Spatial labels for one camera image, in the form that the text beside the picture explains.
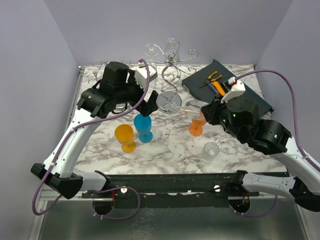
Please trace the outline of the clear wine glass front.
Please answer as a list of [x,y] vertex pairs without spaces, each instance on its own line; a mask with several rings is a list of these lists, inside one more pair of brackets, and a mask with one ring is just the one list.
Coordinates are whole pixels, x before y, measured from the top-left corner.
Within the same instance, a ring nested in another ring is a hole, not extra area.
[[208,103],[201,100],[189,100],[184,106],[184,114],[190,118],[202,118],[204,114],[201,108],[207,106]]

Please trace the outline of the orange plastic goblet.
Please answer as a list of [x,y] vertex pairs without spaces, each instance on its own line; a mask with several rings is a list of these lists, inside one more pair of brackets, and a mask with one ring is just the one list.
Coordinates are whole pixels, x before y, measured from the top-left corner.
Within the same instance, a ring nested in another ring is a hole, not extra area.
[[191,125],[189,126],[189,133],[193,136],[200,136],[203,133],[203,126],[207,123],[204,114],[200,111],[191,117]]

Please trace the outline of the tall chrome glass rack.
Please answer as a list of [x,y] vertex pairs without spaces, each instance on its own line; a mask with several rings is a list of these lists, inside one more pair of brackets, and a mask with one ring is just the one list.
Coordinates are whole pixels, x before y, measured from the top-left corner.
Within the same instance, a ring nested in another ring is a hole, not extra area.
[[199,52],[195,49],[190,49],[188,52],[189,58],[179,59],[178,61],[169,60],[165,56],[165,49],[161,49],[161,53],[155,56],[149,61],[153,61],[156,64],[164,65],[164,68],[160,74],[165,85],[161,88],[160,94],[157,97],[156,104],[158,109],[165,114],[174,114],[182,107],[182,99],[178,94],[178,88],[176,84],[181,79],[182,74],[192,75],[197,70],[194,67],[189,67],[187,71],[178,67],[179,63],[184,63],[193,60],[198,57]]

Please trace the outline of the tall clear flute glass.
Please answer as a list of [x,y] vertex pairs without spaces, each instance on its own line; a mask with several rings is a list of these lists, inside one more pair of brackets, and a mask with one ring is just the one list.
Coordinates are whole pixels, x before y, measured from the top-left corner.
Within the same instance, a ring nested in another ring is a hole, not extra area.
[[150,58],[153,59],[159,53],[161,53],[161,49],[157,44],[149,43],[144,47],[144,53]]

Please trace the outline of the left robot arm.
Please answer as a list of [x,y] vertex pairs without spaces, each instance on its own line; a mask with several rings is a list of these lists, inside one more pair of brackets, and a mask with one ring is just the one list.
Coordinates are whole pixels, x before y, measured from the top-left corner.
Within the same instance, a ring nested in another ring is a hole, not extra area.
[[73,119],[59,144],[43,163],[31,167],[31,173],[66,199],[73,198],[80,191],[94,191],[101,198],[107,197],[111,191],[107,176],[97,170],[76,173],[76,162],[102,122],[125,115],[122,112],[109,116],[117,105],[130,105],[144,117],[158,110],[155,90],[148,100],[144,99],[150,82],[156,77],[156,70],[141,60],[136,70],[122,62],[107,64],[102,78],[80,95]]

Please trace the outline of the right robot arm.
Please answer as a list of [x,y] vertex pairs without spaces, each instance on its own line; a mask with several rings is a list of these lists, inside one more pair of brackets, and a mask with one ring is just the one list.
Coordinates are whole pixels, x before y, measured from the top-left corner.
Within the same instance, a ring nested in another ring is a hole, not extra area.
[[289,177],[260,175],[238,170],[230,191],[241,196],[260,192],[293,199],[300,207],[320,210],[320,164],[298,145],[291,132],[275,120],[262,119],[259,106],[245,96],[221,103],[215,98],[202,106],[201,112],[210,125],[221,125],[241,144],[282,163]]

